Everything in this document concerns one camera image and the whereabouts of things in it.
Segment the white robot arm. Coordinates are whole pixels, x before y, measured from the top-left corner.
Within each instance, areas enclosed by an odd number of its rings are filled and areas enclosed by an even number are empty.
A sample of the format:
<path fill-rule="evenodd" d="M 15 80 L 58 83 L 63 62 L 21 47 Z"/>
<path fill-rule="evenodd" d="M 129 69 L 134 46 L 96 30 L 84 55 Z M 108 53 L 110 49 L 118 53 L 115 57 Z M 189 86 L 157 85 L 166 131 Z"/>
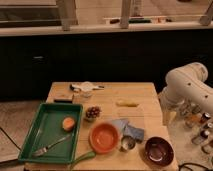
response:
<path fill-rule="evenodd" d="M 199 62 L 170 70 L 165 77 L 166 86 L 159 95 L 161 107 L 174 109 L 190 100 L 213 115 L 213 88 L 205 84 L 207 78 L 208 70 Z"/>

